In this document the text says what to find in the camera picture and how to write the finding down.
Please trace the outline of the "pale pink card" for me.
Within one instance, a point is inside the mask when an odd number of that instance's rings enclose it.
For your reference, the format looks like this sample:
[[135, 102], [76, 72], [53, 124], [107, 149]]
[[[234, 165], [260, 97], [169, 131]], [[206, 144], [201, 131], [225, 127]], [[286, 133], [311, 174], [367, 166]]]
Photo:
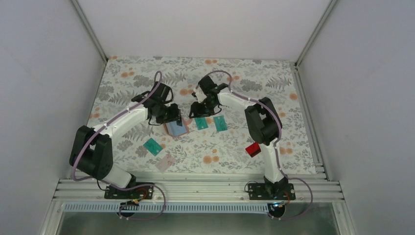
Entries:
[[165, 172], [167, 169], [169, 169], [172, 165], [174, 165], [176, 162], [176, 159], [170, 155], [166, 154], [162, 159], [160, 159], [156, 164], [155, 167], [159, 172]]

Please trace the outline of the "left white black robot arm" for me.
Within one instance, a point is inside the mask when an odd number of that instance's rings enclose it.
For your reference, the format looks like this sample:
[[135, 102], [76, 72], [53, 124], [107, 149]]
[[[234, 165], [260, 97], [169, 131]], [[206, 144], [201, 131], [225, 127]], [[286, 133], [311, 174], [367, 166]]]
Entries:
[[173, 103], [172, 89], [161, 82], [156, 82], [152, 90], [133, 97], [108, 121], [94, 127], [81, 126], [75, 134], [69, 158], [72, 170], [84, 172], [86, 179], [94, 178], [111, 185], [123, 198], [132, 197], [136, 193], [136, 180], [131, 173], [114, 164], [113, 140], [152, 118], [157, 124], [182, 123], [181, 111]]

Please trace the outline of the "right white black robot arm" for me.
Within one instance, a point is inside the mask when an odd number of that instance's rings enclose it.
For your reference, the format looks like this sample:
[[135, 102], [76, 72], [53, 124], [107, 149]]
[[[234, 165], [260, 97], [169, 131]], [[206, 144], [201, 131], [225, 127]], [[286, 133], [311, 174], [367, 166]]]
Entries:
[[214, 109], [228, 106], [243, 110], [251, 138], [258, 143], [265, 163], [265, 193], [270, 199], [278, 199], [288, 185], [288, 178], [279, 164], [279, 145], [282, 124], [272, 101], [249, 98], [231, 90], [227, 84], [217, 85], [206, 75], [192, 95], [197, 98], [190, 106], [189, 118], [205, 118], [215, 114]]

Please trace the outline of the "red card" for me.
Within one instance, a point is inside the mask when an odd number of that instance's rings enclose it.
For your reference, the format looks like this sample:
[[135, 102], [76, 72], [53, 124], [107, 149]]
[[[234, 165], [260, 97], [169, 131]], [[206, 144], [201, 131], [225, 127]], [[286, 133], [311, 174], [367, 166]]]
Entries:
[[257, 142], [252, 143], [251, 145], [246, 147], [245, 150], [251, 158], [253, 158], [256, 155], [258, 155], [259, 153], [261, 153], [260, 146]]

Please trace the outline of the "floral patterned table mat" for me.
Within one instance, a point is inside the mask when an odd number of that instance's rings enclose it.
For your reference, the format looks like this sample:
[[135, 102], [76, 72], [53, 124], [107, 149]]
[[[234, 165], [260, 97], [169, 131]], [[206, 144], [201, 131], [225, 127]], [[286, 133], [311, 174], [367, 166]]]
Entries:
[[[305, 123], [288, 61], [207, 59], [190, 57], [112, 56], [109, 58], [91, 111], [89, 126], [98, 125], [125, 108], [131, 99], [151, 90], [155, 72], [163, 73], [164, 84], [173, 90], [189, 133], [173, 138], [163, 126], [141, 122], [113, 141], [114, 162], [129, 172], [156, 172], [155, 164], [166, 154], [176, 162], [169, 172], [263, 174], [264, 161], [251, 158], [245, 148], [253, 143], [242, 110], [223, 107], [227, 131], [217, 132], [212, 117], [208, 128], [198, 130], [189, 119], [195, 101], [193, 89], [209, 74], [217, 83], [231, 83], [236, 91], [255, 99], [272, 100], [282, 121], [279, 156], [286, 174], [315, 174]], [[153, 156], [143, 144], [153, 138], [163, 147]]]

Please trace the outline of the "teal card centre left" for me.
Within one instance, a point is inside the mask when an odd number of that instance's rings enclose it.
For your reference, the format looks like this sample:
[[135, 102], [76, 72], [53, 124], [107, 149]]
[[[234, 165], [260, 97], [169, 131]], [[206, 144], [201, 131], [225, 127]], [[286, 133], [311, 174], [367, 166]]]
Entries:
[[203, 130], [203, 129], [208, 128], [207, 120], [205, 117], [197, 117], [194, 120], [195, 120], [198, 130]]

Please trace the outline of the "teal card lower left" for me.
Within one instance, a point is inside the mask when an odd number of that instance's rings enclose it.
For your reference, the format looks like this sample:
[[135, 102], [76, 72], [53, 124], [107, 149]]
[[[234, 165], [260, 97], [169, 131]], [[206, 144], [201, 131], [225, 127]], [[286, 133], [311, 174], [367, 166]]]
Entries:
[[163, 147], [158, 144], [153, 138], [148, 139], [143, 146], [153, 155], [157, 156], [162, 152]]

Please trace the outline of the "teal card centre right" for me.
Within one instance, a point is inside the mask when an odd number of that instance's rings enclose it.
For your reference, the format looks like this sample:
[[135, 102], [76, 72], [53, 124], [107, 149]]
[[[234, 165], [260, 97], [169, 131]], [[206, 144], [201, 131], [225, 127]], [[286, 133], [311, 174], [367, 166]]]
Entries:
[[227, 127], [224, 116], [214, 117], [213, 120], [214, 120], [217, 132], [227, 131], [228, 127]]

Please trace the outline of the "teal card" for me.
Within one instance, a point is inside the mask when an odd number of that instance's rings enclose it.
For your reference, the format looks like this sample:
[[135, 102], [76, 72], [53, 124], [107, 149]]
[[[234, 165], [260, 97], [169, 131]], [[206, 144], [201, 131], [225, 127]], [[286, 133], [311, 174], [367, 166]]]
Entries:
[[153, 155], [157, 156], [162, 152], [163, 147], [158, 144], [153, 138], [148, 139], [143, 146]]
[[207, 120], [205, 117], [197, 117], [194, 120], [195, 120], [198, 130], [203, 130], [203, 129], [208, 128]]
[[214, 117], [213, 120], [214, 120], [217, 132], [227, 131], [228, 127], [227, 127], [224, 116]]

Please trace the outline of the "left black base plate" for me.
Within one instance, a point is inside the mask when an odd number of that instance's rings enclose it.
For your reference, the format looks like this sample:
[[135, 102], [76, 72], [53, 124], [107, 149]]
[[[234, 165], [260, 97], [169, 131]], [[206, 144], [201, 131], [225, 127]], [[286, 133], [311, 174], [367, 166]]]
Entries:
[[114, 187], [108, 186], [106, 188], [104, 198], [105, 199], [152, 199], [153, 197], [153, 186], [143, 186], [132, 190], [119, 190]]

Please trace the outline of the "aluminium rail frame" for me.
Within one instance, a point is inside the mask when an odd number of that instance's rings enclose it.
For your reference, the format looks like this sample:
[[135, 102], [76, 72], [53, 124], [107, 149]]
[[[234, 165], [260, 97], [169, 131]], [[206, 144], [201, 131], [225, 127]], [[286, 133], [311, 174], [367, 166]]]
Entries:
[[[155, 183], [161, 190], [155, 190], [153, 202], [161, 202], [162, 194], [168, 202], [236, 202], [247, 203], [248, 194], [244, 186], [248, 181], [263, 182], [262, 174], [198, 174], [138, 172], [137, 181]], [[328, 181], [324, 174], [299, 175], [305, 183], [293, 180], [296, 194], [295, 203], [338, 202], [344, 195], [339, 182]], [[101, 201], [104, 192], [96, 181], [88, 179], [75, 182], [61, 179], [58, 182], [54, 200]]]

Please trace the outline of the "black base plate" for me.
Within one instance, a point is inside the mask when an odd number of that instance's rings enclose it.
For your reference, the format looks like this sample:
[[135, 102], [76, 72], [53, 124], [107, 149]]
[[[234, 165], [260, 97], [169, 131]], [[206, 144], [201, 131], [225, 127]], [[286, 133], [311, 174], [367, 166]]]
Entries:
[[132, 190], [119, 190], [114, 187], [108, 186], [106, 188], [104, 198], [105, 199], [152, 199], [153, 197], [153, 186], [143, 186]]
[[250, 200], [296, 200], [294, 185], [288, 183], [276, 192], [267, 189], [265, 183], [248, 183], [246, 191]]

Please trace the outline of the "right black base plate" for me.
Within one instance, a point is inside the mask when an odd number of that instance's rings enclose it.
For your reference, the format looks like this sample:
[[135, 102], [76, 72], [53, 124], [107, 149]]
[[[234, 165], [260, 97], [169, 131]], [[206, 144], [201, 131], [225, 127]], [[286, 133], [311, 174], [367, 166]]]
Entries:
[[246, 191], [250, 200], [296, 200], [294, 185], [288, 183], [276, 192], [267, 189], [265, 183], [248, 183]]

